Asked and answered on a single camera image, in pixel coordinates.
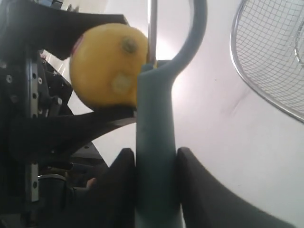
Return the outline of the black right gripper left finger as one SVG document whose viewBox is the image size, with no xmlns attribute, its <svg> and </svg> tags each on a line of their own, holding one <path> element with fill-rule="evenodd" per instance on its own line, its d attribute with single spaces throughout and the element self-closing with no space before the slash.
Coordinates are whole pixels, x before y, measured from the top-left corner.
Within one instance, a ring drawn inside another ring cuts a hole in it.
<svg viewBox="0 0 304 228">
<path fill-rule="evenodd" d="M 134 153 L 124 148 L 76 206 L 71 227 L 133 228 L 134 207 Z"/>
</svg>

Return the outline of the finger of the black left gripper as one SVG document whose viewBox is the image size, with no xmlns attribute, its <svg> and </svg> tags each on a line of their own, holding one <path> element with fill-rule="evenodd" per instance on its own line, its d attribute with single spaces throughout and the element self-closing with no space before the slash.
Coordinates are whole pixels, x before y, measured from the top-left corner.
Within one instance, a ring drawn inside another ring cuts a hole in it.
<svg viewBox="0 0 304 228">
<path fill-rule="evenodd" d="M 109 107 L 81 115 L 16 118 L 9 129 L 13 157 L 69 157 L 92 140 L 135 122 L 131 107 Z"/>
<path fill-rule="evenodd" d="M 64 60 L 72 52 L 74 44 L 87 30 L 99 25 L 119 23 L 127 25 L 123 14 L 92 14 L 59 9 L 40 9 L 28 29 L 28 41 Z"/>
</svg>

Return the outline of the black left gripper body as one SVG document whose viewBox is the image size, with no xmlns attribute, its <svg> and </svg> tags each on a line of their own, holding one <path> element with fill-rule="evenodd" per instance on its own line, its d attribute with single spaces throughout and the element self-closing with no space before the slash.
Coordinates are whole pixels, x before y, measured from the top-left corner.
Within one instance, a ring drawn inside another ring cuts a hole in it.
<svg viewBox="0 0 304 228">
<path fill-rule="evenodd" d="M 47 118 L 60 115 L 60 98 L 50 96 L 39 51 L 28 41 L 33 15 L 51 8 L 30 0 L 0 3 L 0 215 L 21 216 L 24 228 L 71 228 L 74 190 L 64 185 L 59 212 L 39 196 L 39 181 L 49 190 L 53 176 L 39 177 L 39 165 L 58 163 L 69 157 L 13 157 L 9 152 L 10 125 L 16 118 Z"/>
</svg>

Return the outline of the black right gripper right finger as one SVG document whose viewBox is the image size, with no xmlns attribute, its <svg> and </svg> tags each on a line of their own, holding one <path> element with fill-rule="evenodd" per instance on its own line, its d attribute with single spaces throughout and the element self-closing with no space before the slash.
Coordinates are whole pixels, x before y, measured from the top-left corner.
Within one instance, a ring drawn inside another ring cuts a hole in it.
<svg viewBox="0 0 304 228">
<path fill-rule="evenodd" d="M 177 178 L 188 228 L 292 228 L 240 198 L 221 184 L 192 151 L 177 151 Z"/>
</svg>

